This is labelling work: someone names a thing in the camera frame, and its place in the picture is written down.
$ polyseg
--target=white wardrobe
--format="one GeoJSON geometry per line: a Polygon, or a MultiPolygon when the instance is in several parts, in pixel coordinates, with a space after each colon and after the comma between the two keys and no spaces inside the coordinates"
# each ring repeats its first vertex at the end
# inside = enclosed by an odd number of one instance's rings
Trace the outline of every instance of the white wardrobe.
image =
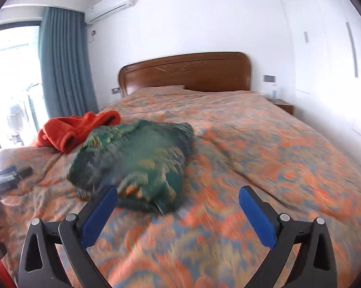
{"type": "Polygon", "coordinates": [[[349,0],[282,0],[296,116],[361,166],[361,17],[349,0]]]}

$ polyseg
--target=green pillow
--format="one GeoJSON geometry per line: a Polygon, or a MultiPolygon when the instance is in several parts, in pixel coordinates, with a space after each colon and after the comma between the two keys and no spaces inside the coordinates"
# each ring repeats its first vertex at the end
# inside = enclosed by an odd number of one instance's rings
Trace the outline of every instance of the green pillow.
{"type": "Polygon", "coordinates": [[[179,207],[183,170],[193,128],[141,120],[94,129],[72,162],[67,178],[90,193],[118,189],[118,207],[166,214],[179,207]]]}

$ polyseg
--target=curtain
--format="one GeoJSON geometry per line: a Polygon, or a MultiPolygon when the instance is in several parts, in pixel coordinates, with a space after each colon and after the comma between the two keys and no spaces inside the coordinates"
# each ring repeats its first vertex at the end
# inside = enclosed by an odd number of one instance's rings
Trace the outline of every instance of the curtain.
{"type": "Polygon", "coordinates": [[[83,13],[46,7],[39,33],[39,59],[50,118],[98,112],[83,13]]]}

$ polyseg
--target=human hand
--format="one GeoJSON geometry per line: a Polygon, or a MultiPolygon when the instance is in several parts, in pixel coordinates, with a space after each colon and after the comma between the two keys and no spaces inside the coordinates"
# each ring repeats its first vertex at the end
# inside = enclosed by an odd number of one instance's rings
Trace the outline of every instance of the human hand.
{"type": "Polygon", "coordinates": [[[0,242],[1,243],[6,243],[8,241],[8,238],[10,236],[9,229],[10,229],[10,226],[6,221],[6,216],[1,215],[0,216],[0,242]]]}

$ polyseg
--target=carved headboard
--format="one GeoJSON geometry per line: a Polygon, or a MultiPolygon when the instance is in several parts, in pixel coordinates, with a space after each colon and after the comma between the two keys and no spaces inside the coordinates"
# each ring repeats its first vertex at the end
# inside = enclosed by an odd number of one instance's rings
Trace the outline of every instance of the carved headboard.
{"type": "Polygon", "coordinates": [[[119,72],[122,96],[144,87],[184,85],[199,92],[250,90],[251,63],[240,52],[176,55],[124,66],[119,72]]]}

